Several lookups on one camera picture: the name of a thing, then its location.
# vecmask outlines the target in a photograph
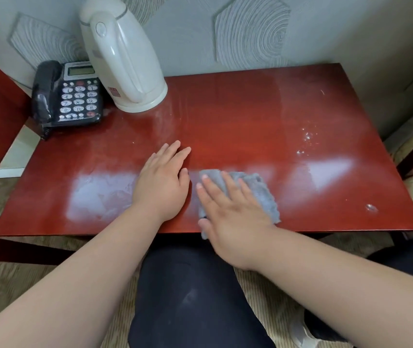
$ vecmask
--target kettle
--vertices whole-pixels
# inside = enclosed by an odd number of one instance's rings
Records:
[[[144,29],[121,0],[86,0],[79,13],[89,60],[117,108],[142,112],[168,86]]]

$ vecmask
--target glossy table surface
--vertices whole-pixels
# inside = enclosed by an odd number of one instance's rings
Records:
[[[279,226],[299,232],[413,230],[413,202],[342,67],[324,64],[166,78],[163,102],[115,108],[99,124],[41,141],[0,235],[97,234],[131,203],[152,152],[176,139],[184,166],[258,172]],[[197,232],[192,188],[161,232]]]

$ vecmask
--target white baseboard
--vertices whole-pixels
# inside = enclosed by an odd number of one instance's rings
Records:
[[[24,168],[0,168],[0,178],[21,177]]]

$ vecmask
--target telephone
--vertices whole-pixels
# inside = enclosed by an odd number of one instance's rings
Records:
[[[101,83],[89,61],[39,64],[32,87],[32,117],[42,139],[47,140],[53,128],[99,122],[102,113]]]

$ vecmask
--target hand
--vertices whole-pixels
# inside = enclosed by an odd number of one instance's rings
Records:
[[[267,251],[268,235],[277,228],[242,179],[238,187],[228,173],[223,171],[221,175],[229,198],[207,176],[202,176],[203,185],[197,184],[198,197],[208,216],[198,225],[223,260],[241,269],[256,270],[260,256]]]
[[[190,147],[176,153],[180,141],[165,144],[148,158],[140,171],[132,195],[133,205],[154,211],[163,223],[176,216],[186,202],[190,178],[186,168],[180,172]]]

